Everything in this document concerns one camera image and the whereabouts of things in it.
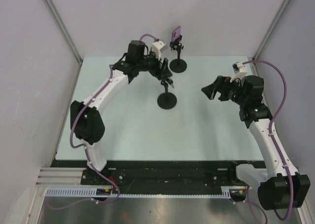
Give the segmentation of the black round-base phone stand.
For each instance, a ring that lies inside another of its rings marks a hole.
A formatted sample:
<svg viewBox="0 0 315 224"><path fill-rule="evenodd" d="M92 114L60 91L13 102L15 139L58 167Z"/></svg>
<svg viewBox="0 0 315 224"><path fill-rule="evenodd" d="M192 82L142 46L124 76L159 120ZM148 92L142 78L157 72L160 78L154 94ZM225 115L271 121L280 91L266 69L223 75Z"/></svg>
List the black round-base phone stand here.
<svg viewBox="0 0 315 224"><path fill-rule="evenodd" d="M169 92L168 83L166 81L161 81L161 85L164 86L164 93L160 94L157 98L158 106L165 110L174 108L177 104L176 96Z"/></svg>

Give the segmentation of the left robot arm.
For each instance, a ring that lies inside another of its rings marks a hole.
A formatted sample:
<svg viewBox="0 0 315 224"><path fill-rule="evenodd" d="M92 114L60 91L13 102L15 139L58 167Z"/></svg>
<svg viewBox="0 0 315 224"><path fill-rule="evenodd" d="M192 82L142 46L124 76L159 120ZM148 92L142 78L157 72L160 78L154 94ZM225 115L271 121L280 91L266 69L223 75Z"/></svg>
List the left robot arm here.
<svg viewBox="0 0 315 224"><path fill-rule="evenodd" d="M132 40L127 52L110 65L110 74L100 86L83 101L73 101L70 105L70 145L83 147L87 164L92 172L91 178L97 184L108 181L109 173L105 153L99 144L105 133L102 114L111 100L124 87L129 85L141 72L148 72L160 82L173 85L172 72L168 59L162 57L167 44L155 39L148 47L142 40Z"/></svg>

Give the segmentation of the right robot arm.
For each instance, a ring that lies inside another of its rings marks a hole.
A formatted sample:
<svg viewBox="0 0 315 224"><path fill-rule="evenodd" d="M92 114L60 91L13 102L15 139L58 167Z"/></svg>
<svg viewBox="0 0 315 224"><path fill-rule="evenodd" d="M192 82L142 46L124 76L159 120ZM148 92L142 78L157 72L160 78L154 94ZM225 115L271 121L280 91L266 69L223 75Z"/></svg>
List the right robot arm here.
<svg viewBox="0 0 315 224"><path fill-rule="evenodd" d="M263 90L264 80L253 75L234 80L220 75L201 89L210 100L219 93L220 101L230 100L239 106L240 120L253 135L264 159L266 173L245 163L227 172L228 182L232 185L245 182L256 190L265 210L300 208L311 182L307 175L299 173L284 151L271 123L273 116L262 102Z"/></svg>

